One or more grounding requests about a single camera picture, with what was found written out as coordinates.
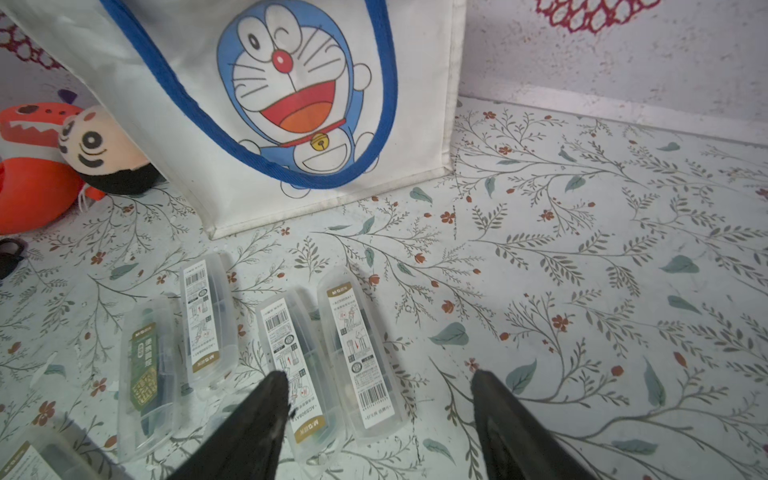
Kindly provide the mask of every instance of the red nose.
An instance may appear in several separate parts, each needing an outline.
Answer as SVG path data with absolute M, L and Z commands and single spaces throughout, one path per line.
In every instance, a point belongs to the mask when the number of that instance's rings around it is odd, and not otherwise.
M 275 50 L 272 54 L 272 65 L 280 73 L 290 73 L 293 70 L 293 59 L 287 51 Z

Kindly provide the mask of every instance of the red collar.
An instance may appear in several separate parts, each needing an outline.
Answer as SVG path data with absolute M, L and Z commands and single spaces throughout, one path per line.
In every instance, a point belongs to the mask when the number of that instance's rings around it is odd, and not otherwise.
M 278 147 L 284 147 L 284 148 L 285 148 L 285 147 L 295 147 L 296 145 L 305 144 L 306 142 L 308 142 L 308 141 L 312 140 L 312 139 L 314 138 L 314 136 L 315 136 L 315 135 L 317 135 L 317 134 L 327 134 L 328 132 L 330 132 L 330 131 L 331 131 L 331 130 L 333 130 L 334 128 L 338 128 L 338 127 L 341 127 L 341 126 L 342 126 L 342 125 L 344 125 L 345 123 L 346 123 L 346 119 L 345 119 L 345 118 L 342 118 L 341 120 L 337 121 L 337 122 L 336 122 L 336 123 L 334 123 L 334 124 L 328 125 L 327 127 L 325 127 L 325 128 L 322 128 L 322 129 L 320 129 L 320 130 L 318 130 L 318 131 L 314 131 L 314 132 L 312 132 L 311 134 L 309 134 L 309 135 L 306 135 L 305 137 L 301 137 L 301 138 L 300 138 L 300 139 L 298 139 L 298 140 L 289 141 L 289 142 L 286 142 L 286 143 L 284 143 L 284 144 L 280 144 L 280 145 L 278 145 Z

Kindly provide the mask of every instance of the stuffed toy face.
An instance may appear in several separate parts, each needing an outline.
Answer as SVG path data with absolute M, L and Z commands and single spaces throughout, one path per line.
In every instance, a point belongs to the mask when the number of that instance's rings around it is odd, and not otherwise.
M 109 175 L 137 170 L 149 160 L 123 133 L 100 105 L 83 110 L 65 121 L 58 148 L 67 162 L 86 175 Z
M 65 121 L 58 149 L 86 183 L 107 194 L 141 194 L 159 176 L 100 105 Z

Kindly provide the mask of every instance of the plush toy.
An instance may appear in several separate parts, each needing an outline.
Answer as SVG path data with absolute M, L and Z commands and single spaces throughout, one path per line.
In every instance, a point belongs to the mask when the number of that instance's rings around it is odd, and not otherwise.
M 0 234 L 43 227 L 77 200 L 83 182 L 59 154 L 58 134 L 81 110 L 48 102 L 0 112 Z
M 142 194 L 160 176 L 100 105 L 66 120 L 58 148 L 87 184 L 107 194 Z

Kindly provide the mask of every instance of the white wall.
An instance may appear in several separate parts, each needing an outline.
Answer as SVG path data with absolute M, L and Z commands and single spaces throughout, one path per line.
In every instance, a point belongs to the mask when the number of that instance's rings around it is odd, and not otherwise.
M 571 33 L 538 2 L 651 7 Z M 767 0 L 538 2 L 469 0 L 462 94 L 768 143 Z

